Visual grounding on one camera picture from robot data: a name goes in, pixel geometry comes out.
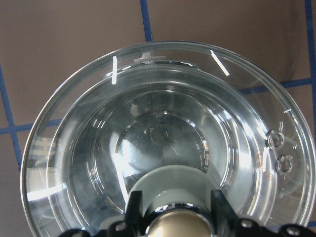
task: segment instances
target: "glass bowl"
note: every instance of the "glass bowl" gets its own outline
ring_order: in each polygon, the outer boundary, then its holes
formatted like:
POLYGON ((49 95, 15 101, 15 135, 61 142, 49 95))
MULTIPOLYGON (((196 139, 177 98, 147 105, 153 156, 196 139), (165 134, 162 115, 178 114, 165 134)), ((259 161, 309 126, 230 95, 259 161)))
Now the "glass bowl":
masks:
POLYGON ((35 235, 94 235, 122 219, 141 177, 186 165, 238 215, 306 225, 314 160, 302 113, 260 68, 216 46, 151 42, 96 59, 55 91, 26 144, 21 195, 35 235))

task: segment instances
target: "blue grid line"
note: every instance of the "blue grid line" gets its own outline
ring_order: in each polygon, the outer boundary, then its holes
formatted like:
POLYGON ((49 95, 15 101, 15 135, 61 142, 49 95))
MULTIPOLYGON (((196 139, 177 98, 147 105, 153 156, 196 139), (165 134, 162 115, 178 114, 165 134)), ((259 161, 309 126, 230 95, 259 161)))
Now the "blue grid line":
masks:
POLYGON ((313 114, 314 114, 314 133, 316 136, 316 56, 315 56, 315 39, 313 26, 312 1, 305 0, 305 15, 307 28, 307 42, 311 69, 311 82, 313 94, 313 114))
MULTIPOLYGON (((290 87, 302 86, 302 85, 309 85, 311 83, 312 83, 312 80, 310 78, 280 82, 280 84, 284 88, 290 88, 290 87)), ((260 93, 260 92, 267 92, 268 89, 265 86, 262 85, 262 86, 255 86, 255 87, 240 89, 239 91, 243 95, 248 95, 248 94, 260 93)))
POLYGON ((140 8, 142 11, 145 40, 146 40, 146 42, 153 41, 152 30, 151 30, 150 21, 149 21, 149 12, 148 12, 147 0, 140 0, 140 8))
POLYGON ((22 154, 21 154, 21 150, 20 150, 18 136, 16 134, 16 130, 15 130, 15 126, 14 126, 13 115, 12 115, 12 111, 11 111, 9 97, 8 97, 8 94, 6 91, 6 86, 5 86, 5 82, 4 82, 4 77, 3 77, 1 65, 0 65, 0 91, 1 91, 2 101, 3 101, 4 111, 5 111, 5 115, 6 115, 6 120, 8 122, 8 130, 10 132, 11 140, 13 143, 15 158, 16 158, 16 161, 18 163, 18 168, 20 170, 21 162, 22 162, 22 154))
POLYGON ((316 227, 316 221, 310 221, 307 225, 308 228, 310 227, 316 227))
MULTIPOLYGON (((48 121, 46 127, 53 127, 58 126, 62 120, 61 119, 53 119, 48 121)), ((17 125, 13 126, 11 128, 14 128, 16 132, 22 132, 22 131, 29 131, 33 127, 33 123, 23 124, 23 125, 17 125)), ((8 134, 10 133, 10 129, 8 127, 0 128, 0 135, 2 134, 8 134)))

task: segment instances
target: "clear glass bowl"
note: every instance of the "clear glass bowl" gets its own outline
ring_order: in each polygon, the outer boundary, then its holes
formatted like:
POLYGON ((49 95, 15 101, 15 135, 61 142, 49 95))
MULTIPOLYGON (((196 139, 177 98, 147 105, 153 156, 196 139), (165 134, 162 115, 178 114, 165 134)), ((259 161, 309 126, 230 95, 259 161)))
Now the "clear glass bowl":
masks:
POLYGON ((55 91, 25 148, 21 194, 35 235, 93 235, 122 218, 137 180, 178 164, 206 173, 238 215, 306 225, 314 159, 302 113, 260 68, 211 45, 152 42, 96 59, 55 91))

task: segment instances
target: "black plastic mount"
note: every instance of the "black plastic mount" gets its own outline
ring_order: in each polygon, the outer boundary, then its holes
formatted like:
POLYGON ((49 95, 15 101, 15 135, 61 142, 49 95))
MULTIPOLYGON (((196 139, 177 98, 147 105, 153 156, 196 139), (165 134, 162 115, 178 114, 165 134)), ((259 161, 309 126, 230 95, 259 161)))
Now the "black plastic mount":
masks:
MULTIPOLYGON (((142 216, 142 192, 133 191, 130 194, 126 214, 123 221, 112 223, 107 230, 100 230, 93 237, 139 237, 144 234, 149 220, 142 216)), ((211 191, 211 218, 214 231, 218 237, 316 237, 311 230, 288 224, 281 226, 274 233, 257 222, 238 218, 221 190, 211 191)), ((91 237, 87 231, 72 229, 59 237, 91 237)))

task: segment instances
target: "water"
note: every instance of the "water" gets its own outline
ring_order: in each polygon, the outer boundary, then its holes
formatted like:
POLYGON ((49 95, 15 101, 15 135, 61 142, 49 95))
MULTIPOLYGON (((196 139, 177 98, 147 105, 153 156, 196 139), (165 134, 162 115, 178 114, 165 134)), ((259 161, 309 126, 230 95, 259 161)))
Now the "water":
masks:
POLYGON ((241 94, 197 69, 145 66, 118 74, 115 85, 105 79, 76 101, 55 137, 50 165, 61 172, 49 182, 68 187, 52 198, 55 215, 62 228, 93 234, 123 214, 143 175, 181 164, 205 172, 236 212, 266 223, 276 182, 274 158, 262 163, 267 131, 241 94))

